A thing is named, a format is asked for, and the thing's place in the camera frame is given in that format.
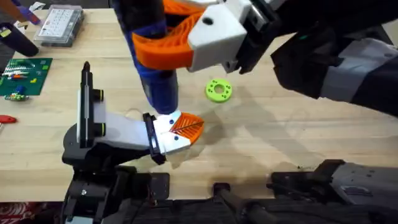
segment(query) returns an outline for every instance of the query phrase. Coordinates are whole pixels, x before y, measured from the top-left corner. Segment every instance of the orange 3d-printed part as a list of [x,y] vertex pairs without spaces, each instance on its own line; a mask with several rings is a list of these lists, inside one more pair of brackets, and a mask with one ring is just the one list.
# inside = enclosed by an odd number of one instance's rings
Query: orange 3d-printed part
[[204,127],[205,122],[200,117],[188,113],[181,113],[181,116],[173,125],[170,132],[189,139],[192,145],[198,140]]
[[164,7],[167,14],[188,17],[162,39],[133,34],[137,59],[143,66],[158,70],[191,67],[193,50],[188,44],[188,35],[205,9],[172,0],[164,0]]

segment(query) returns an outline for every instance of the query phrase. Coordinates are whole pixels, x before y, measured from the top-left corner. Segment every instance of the circuit board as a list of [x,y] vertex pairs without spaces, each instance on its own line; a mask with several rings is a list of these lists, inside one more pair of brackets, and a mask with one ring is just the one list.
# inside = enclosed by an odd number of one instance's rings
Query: circuit board
[[0,77],[0,96],[14,93],[17,86],[22,85],[26,88],[24,92],[27,96],[38,96],[52,63],[52,58],[30,58],[30,59],[11,59],[3,74],[19,72],[26,78],[9,80],[9,75]]

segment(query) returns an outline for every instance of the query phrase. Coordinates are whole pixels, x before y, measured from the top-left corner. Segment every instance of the wooden table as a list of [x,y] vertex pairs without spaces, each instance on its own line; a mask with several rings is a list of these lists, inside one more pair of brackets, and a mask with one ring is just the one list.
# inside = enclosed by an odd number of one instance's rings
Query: wooden table
[[[86,60],[95,87],[105,90],[109,111],[137,119],[140,111],[154,113],[113,10],[88,9],[85,23],[72,48],[41,48],[37,57],[54,60],[40,96],[25,103],[0,100],[0,114],[19,119],[0,134],[2,202],[63,200],[72,167],[61,161],[62,139],[76,122],[76,91]],[[35,30],[30,26],[27,36]],[[286,40],[275,40],[269,52]],[[208,197],[214,182],[229,182],[243,197],[269,197],[265,184],[271,172],[311,170],[324,159],[398,167],[398,120],[287,91],[272,67],[266,54],[247,75],[226,75],[220,66],[196,73],[180,69],[179,108],[205,120],[203,136],[162,166],[148,157],[128,164],[140,172],[169,172],[171,198]],[[232,99],[223,104],[206,99],[204,88],[212,78],[232,84]]]

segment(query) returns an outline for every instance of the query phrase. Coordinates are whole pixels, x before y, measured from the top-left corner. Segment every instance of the green washer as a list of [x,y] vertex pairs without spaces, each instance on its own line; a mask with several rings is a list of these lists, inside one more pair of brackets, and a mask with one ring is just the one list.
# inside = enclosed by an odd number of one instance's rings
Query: green washer
[[[216,92],[216,88],[221,90],[221,93]],[[223,79],[213,79],[206,85],[206,96],[216,103],[224,103],[232,96],[232,86]]]

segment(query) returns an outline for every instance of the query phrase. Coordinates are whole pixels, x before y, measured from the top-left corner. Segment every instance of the red handle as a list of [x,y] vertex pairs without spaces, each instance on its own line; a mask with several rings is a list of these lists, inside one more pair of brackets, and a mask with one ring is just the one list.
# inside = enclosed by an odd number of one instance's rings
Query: red handle
[[17,122],[17,119],[13,118],[12,116],[0,115],[0,123],[11,124],[11,123],[16,123],[16,122]]

